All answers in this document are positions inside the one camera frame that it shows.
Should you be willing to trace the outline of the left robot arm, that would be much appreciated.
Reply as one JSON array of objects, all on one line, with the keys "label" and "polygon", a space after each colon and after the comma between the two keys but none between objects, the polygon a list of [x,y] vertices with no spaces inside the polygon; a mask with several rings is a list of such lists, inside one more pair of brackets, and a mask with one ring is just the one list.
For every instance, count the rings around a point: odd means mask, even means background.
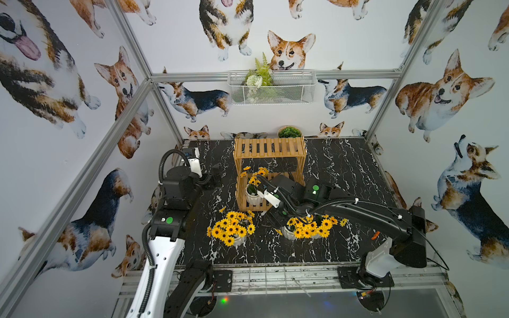
[{"label": "left robot arm", "polygon": [[212,264],[203,260],[186,266],[175,289],[170,283],[200,209],[199,198],[221,181],[219,168],[203,174],[197,148],[171,149],[161,158],[161,197],[142,232],[147,261],[127,317],[184,317],[199,292],[212,286]]}]

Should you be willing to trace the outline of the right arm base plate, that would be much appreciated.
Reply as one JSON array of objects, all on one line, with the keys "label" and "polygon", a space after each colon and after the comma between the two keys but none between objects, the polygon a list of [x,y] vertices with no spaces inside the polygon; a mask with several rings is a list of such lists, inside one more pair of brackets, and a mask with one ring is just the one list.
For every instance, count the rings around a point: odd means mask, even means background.
[{"label": "right arm base plate", "polygon": [[360,273],[358,267],[338,267],[338,279],[343,289],[356,289],[360,291],[375,290],[377,288],[392,288],[394,281],[390,273],[383,278],[370,274]]}]

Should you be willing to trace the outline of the sunflower pot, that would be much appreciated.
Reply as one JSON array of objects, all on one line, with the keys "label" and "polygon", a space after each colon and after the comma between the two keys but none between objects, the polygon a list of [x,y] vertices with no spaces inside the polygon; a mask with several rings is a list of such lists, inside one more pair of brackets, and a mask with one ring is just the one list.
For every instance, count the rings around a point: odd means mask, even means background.
[{"label": "sunflower pot", "polygon": [[219,213],[220,219],[207,228],[207,237],[219,240],[225,246],[240,246],[255,233],[255,214],[252,211],[232,211],[223,207]]},{"label": "sunflower pot", "polygon": [[319,228],[322,225],[323,217],[313,215],[310,217],[298,218],[292,217],[287,224],[279,229],[275,229],[276,233],[285,239],[296,241],[304,239],[320,239]]},{"label": "sunflower pot", "polygon": [[317,215],[306,217],[306,224],[303,227],[302,234],[307,239],[325,239],[329,237],[331,229],[340,225],[346,226],[349,222],[346,218],[337,219],[328,215]]},{"label": "sunflower pot", "polygon": [[268,174],[268,168],[260,167],[256,172],[253,172],[253,175],[247,180],[245,193],[246,201],[250,207],[261,206],[263,198],[258,194],[258,186],[260,186],[262,182],[258,179],[258,177],[267,177]]}]

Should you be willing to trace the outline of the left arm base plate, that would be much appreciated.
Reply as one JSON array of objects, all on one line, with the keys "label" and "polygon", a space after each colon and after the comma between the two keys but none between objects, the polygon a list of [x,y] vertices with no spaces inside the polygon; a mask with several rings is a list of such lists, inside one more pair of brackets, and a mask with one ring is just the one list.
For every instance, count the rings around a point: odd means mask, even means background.
[{"label": "left arm base plate", "polygon": [[213,270],[212,284],[209,291],[211,293],[230,292],[233,285],[232,270]]}]

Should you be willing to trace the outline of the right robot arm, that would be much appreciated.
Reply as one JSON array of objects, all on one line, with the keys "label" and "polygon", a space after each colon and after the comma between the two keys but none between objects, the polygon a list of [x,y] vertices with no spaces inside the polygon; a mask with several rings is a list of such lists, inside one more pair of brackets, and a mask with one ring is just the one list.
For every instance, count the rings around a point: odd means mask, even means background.
[{"label": "right robot arm", "polygon": [[287,226],[291,218],[305,221],[309,217],[317,217],[316,223],[324,226],[326,219],[336,217],[379,232],[384,241],[365,253],[360,276],[383,278],[401,266],[427,266],[427,220],[420,203],[409,209],[391,207],[361,199],[316,178],[302,185],[283,175],[271,180],[256,176],[254,184],[271,205],[267,215],[275,227]]}]

